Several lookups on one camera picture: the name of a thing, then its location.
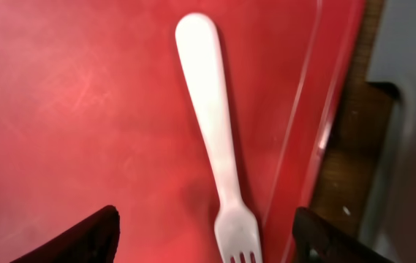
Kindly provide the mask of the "white plastic fork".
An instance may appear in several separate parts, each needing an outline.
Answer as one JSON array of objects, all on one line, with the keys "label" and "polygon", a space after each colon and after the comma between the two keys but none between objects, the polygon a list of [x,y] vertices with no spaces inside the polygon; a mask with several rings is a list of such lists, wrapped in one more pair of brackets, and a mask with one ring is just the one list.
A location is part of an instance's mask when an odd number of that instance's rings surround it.
[{"label": "white plastic fork", "polygon": [[194,12],[180,19],[175,42],[219,196],[214,233],[223,262],[261,262],[257,219],[241,195],[219,35]]}]

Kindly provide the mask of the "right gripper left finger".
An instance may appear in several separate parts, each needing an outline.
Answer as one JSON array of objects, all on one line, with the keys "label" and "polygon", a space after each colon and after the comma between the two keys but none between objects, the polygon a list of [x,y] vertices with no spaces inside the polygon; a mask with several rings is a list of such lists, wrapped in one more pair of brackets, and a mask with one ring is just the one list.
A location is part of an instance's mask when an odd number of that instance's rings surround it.
[{"label": "right gripper left finger", "polygon": [[107,205],[12,263],[113,263],[119,237],[120,215]]}]

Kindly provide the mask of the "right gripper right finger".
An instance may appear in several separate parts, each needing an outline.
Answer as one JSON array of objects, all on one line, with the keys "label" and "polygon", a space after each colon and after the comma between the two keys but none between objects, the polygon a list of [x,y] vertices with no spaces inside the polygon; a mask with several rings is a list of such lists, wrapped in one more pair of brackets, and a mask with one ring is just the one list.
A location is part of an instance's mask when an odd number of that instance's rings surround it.
[{"label": "right gripper right finger", "polygon": [[393,263],[306,207],[295,211],[292,236],[298,262]]}]

